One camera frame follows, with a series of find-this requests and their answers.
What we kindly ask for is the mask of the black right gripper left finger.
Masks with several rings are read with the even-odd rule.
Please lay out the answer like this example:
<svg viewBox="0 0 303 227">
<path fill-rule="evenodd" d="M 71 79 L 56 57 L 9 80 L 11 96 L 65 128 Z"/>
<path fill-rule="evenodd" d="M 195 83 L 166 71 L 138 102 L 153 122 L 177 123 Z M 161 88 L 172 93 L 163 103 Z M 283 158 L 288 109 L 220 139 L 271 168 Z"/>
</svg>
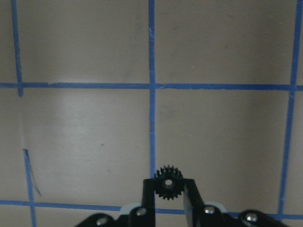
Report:
<svg viewBox="0 0 303 227">
<path fill-rule="evenodd" d="M 141 207 L 145 209 L 145 214 L 143 215 L 144 227 L 155 227 L 155 192 L 153 179 L 145 179 L 143 181 Z"/>
</svg>

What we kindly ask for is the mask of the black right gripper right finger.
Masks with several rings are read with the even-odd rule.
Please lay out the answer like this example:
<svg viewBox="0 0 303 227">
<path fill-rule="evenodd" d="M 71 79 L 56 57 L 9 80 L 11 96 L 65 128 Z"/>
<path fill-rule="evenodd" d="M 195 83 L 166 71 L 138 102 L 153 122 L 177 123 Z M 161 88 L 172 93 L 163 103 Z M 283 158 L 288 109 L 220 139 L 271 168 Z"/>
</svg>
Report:
<svg viewBox="0 0 303 227">
<path fill-rule="evenodd" d="M 204 201 L 193 179 L 184 180 L 184 211 L 188 227 L 200 227 Z"/>
</svg>

